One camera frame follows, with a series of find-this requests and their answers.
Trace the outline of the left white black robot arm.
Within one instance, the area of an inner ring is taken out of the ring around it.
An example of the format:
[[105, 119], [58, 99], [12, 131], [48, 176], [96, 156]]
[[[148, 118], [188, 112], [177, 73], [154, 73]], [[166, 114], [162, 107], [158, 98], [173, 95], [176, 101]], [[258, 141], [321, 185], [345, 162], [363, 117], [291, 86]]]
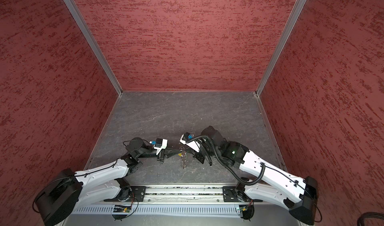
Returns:
[[136, 137], [123, 142], [127, 153], [113, 162], [73, 172], [61, 171], [33, 200], [32, 209], [40, 214], [44, 225], [55, 226], [75, 210], [100, 202], [120, 202], [132, 206], [144, 199], [145, 186], [132, 186], [126, 176], [142, 165], [141, 158], [156, 158], [163, 162], [181, 152], [168, 146], [166, 139], [147, 141]]

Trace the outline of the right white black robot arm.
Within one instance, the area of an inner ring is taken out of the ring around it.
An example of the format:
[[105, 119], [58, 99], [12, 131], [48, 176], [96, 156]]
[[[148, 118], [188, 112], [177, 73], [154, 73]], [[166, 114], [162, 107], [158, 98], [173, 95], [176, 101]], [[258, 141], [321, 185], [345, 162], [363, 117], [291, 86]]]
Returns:
[[209, 163], [216, 158], [238, 181], [242, 196], [278, 205], [308, 226], [317, 223], [319, 193], [315, 178], [301, 178], [270, 164], [245, 145], [226, 140], [212, 126], [195, 137], [186, 132], [180, 142], [206, 155]]

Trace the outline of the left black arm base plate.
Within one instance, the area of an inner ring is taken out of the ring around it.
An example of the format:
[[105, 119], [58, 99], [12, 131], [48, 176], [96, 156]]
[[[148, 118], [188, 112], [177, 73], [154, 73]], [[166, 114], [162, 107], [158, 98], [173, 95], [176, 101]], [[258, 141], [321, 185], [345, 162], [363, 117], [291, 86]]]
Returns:
[[121, 189], [113, 199], [106, 199], [104, 202], [142, 202], [146, 194], [146, 186], [130, 186]]

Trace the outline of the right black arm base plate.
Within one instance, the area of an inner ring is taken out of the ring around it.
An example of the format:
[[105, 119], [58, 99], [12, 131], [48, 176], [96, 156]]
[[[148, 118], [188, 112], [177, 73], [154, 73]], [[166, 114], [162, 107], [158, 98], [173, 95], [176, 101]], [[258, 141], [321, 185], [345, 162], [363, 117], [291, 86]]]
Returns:
[[236, 187], [224, 186], [222, 189], [224, 202], [251, 202], [251, 199]]

